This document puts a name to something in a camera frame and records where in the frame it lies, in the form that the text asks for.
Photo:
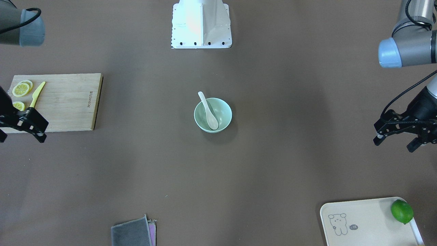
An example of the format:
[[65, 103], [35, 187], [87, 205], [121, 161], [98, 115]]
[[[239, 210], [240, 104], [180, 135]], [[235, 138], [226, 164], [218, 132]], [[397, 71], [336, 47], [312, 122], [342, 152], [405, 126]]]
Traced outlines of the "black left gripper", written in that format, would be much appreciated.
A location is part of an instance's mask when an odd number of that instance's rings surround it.
[[436, 144], [436, 115], [436, 97], [424, 87], [402, 114], [392, 109], [381, 114], [373, 125], [376, 130], [373, 143], [379, 146], [388, 136], [411, 133], [416, 138], [406, 146], [410, 153], [423, 145]]

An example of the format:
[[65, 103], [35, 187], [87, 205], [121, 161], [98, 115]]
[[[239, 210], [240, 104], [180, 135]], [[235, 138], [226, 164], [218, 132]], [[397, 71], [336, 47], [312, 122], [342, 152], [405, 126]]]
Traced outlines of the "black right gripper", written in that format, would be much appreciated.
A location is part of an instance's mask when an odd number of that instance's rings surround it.
[[[10, 96], [0, 88], [0, 126], [25, 131], [32, 134], [40, 143], [44, 143], [45, 130], [49, 122], [33, 107], [19, 111], [13, 106]], [[8, 135], [0, 129], [0, 143], [5, 142]]]

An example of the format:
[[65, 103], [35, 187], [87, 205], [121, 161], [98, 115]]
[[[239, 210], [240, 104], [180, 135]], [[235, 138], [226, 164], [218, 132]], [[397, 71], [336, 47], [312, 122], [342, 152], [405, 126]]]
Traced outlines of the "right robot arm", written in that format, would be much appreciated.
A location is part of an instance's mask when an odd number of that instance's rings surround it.
[[[45, 24], [39, 8], [18, 9], [10, 0], [1, 1], [1, 43], [10, 45], [41, 46], [45, 40]], [[18, 109], [8, 93], [0, 89], [0, 125], [32, 134], [44, 143], [49, 122], [36, 110], [35, 105], [46, 82], [32, 94], [29, 107]]]

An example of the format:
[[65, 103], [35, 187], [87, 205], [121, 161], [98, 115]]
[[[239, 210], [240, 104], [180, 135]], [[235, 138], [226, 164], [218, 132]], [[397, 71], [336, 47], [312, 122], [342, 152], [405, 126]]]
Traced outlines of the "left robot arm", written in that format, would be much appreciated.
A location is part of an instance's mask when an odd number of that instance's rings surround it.
[[[436, 24], [435, 0], [403, 0], [398, 21], [391, 37], [382, 40], [378, 47], [378, 60], [382, 68], [401, 68], [407, 66], [436, 63], [437, 36], [433, 26]], [[413, 88], [426, 80], [431, 81], [409, 103], [403, 113], [396, 113], [389, 106]], [[418, 81], [395, 99], [391, 100], [373, 125], [376, 137], [373, 143], [378, 146], [388, 136], [410, 133], [416, 137], [407, 145], [409, 152], [420, 146], [436, 144], [437, 139], [437, 85], [436, 71]]]

